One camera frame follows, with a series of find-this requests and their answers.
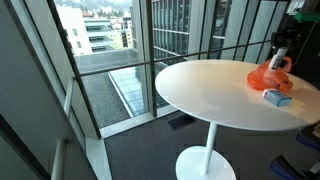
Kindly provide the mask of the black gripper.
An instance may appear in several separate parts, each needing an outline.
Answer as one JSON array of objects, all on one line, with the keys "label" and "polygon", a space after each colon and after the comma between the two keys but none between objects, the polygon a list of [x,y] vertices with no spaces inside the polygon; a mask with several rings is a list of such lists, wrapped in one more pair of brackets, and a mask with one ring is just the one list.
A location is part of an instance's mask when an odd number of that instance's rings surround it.
[{"label": "black gripper", "polygon": [[293,49],[293,41],[300,41],[302,39],[300,30],[298,28],[298,22],[293,21],[284,21],[280,29],[274,33],[273,40],[274,45],[273,49],[278,50],[283,45],[283,41],[286,42],[286,48],[288,51]]}]

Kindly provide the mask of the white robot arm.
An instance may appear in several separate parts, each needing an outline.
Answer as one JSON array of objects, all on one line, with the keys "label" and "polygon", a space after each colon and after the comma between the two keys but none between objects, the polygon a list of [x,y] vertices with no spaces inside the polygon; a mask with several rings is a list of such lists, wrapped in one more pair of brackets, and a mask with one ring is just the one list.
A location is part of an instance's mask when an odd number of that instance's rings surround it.
[{"label": "white robot arm", "polygon": [[320,0],[286,0],[288,2],[280,25],[276,32],[272,33],[272,49],[292,49],[303,39],[303,25],[308,23],[319,23]]}]

